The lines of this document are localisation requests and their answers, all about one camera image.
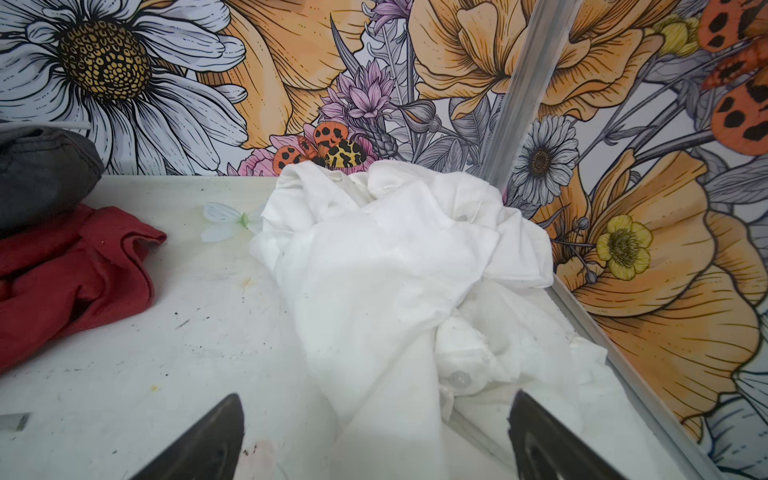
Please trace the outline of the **white cloth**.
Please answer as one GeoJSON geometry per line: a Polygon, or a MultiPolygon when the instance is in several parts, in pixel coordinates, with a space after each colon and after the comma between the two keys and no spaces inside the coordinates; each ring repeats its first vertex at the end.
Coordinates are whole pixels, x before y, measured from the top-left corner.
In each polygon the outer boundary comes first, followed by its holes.
{"type": "Polygon", "coordinates": [[[285,168],[251,253],[340,423],[334,479],[513,479],[526,393],[629,479],[681,471],[548,295],[545,231],[466,173],[285,168]]]}

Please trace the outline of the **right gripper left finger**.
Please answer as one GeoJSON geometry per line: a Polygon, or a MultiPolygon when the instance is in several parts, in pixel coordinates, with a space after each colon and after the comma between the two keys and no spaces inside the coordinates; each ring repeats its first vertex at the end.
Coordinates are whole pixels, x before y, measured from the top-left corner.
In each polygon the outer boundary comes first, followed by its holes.
{"type": "Polygon", "coordinates": [[[232,393],[132,479],[233,479],[242,451],[244,434],[245,420],[241,399],[236,393],[232,393]]]}

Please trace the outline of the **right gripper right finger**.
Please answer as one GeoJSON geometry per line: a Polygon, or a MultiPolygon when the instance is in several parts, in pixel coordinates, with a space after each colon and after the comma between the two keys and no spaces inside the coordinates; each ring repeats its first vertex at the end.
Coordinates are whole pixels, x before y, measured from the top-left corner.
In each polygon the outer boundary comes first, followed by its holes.
{"type": "Polygon", "coordinates": [[[522,480],[621,480],[623,475],[526,392],[516,393],[508,437],[522,480]]]}

